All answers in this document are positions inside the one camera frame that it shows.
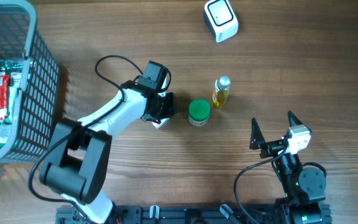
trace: yellow bottle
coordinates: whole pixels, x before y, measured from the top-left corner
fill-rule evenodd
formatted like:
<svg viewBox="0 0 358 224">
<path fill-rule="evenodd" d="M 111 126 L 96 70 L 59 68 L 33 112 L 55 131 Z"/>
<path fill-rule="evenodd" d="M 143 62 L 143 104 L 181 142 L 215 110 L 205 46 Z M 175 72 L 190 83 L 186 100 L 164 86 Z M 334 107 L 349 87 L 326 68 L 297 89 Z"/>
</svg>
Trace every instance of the yellow bottle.
<svg viewBox="0 0 358 224">
<path fill-rule="evenodd" d="M 212 102 L 214 108 L 223 109 L 226 104 L 227 97 L 229 96 L 230 90 L 230 78 L 227 76 L 221 77 L 219 80 L 215 81 L 215 90 L 212 94 Z"/>
</svg>

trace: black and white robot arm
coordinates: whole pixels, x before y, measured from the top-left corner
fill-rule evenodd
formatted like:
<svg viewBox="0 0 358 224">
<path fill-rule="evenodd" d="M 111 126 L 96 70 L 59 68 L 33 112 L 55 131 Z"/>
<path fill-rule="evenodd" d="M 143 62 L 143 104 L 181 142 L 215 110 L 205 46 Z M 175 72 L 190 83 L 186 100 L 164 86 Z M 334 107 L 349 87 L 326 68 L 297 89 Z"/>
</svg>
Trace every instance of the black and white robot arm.
<svg viewBox="0 0 358 224">
<path fill-rule="evenodd" d="M 75 202 L 77 208 L 82 210 L 82 215 L 86 215 L 92 222 L 105 223 L 114 208 L 112 201 L 101 190 L 106 177 L 111 140 L 139 118 L 159 124 L 176 114 L 175 95 L 165 92 L 170 83 L 170 79 L 167 80 L 168 73 L 166 67 L 150 61 L 143 76 L 136 81 L 123 83 L 123 103 L 86 131 L 59 145 L 45 158 L 40 172 L 41 183 Z M 116 97 L 93 114 L 78 121 L 61 120 L 53 132 L 50 144 L 90 124 L 121 100 L 122 93 L 118 91 Z M 86 150 L 83 160 L 68 155 L 68 149 L 78 148 Z"/>
</svg>

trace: gray basket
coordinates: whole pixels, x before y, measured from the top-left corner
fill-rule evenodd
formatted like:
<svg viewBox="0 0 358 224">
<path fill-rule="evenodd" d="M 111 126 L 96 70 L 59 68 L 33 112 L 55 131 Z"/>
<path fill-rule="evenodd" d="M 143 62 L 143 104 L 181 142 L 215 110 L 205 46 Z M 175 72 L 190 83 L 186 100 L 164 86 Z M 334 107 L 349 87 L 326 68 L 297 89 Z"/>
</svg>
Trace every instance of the gray basket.
<svg viewBox="0 0 358 224">
<path fill-rule="evenodd" d="M 17 57 L 25 62 L 11 135 L 0 148 L 0 162 L 31 162 L 47 149 L 60 78 L 37 30 L 34 7 L 27 1 L 0 1 L 0 58 Z"/>
</svg>

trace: wooden table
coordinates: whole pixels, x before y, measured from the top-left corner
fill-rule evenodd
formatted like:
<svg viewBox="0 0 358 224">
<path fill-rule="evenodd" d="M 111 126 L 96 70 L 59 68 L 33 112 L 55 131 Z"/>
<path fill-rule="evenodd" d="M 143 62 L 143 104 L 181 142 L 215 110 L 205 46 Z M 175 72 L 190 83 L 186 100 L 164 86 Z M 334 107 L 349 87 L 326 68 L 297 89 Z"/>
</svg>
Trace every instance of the wooden table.
<svg viewBox="0 0 358 224">
<path fill-rule="evenodd" d="M 204 1 L 44 4 L 39 29 L 60 63 L 58 118 L 78 119 L 117 90 L 93 69 L 102 56 L 149 60 L 172 71 L 178 114 L 162 129 L 136 121 L 112 144 L 104 191 L 118 205 L 235 202 L 236 174 L 261 161 L 249 149 L 256 117 L 268 141 L 288 128 L 292 110 L 313 130 L 303 162 L 328 170 L 326 202 L 334 223 L 358 223 L 358 1 L 233 1 L 239 32 L 217 44 L 204 24 Z M 101 64 L 117 83 L 137 71 L 122 60 Z M 187 120 L 191 100 L 211 101 L 215 79 L 232 78 L 224 110 L 205 127 Z M 53 223 L 60 204 L 27 190 L 31 164 L 0 165 L 0 223 Z M 54 193 L 38 184 L 49 197 Z M 239 181 L 244 203 L 273 203 L 283 190 L 270 166 Z"/>
</svg>

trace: white cube with black outline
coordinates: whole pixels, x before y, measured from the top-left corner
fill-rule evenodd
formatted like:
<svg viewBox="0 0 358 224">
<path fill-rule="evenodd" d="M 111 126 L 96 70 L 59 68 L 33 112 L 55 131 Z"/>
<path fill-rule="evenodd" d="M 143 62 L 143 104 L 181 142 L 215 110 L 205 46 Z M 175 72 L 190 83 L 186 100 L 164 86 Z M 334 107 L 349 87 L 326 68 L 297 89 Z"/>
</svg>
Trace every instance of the white cube with black outline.
<svg viewBox="0 0 358 224">
<path fill-rule="evenodd" d="M 204 7 L 204 21 L 220 43 L 237 33 L 239 21 L 228 0 L 210 0 Z"/>
</svg>

